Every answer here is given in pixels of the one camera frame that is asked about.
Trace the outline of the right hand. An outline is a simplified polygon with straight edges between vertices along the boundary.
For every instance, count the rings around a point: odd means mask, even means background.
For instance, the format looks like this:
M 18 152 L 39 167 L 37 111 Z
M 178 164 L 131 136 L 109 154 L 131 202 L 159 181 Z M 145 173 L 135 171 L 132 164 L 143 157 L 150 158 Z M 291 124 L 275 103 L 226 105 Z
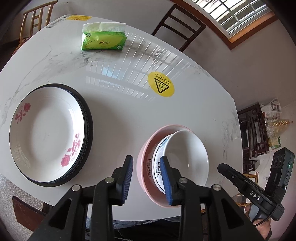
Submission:
M 244 208 L 245 214 L 247 216 L 249 215 L 250 208 L 251 208 L 251 204 L 248 204 Z M 265 240 L 269 239 L 271 236 L 271 219 L 269 218 L 262 224 L 258 225 L 256 228 Z

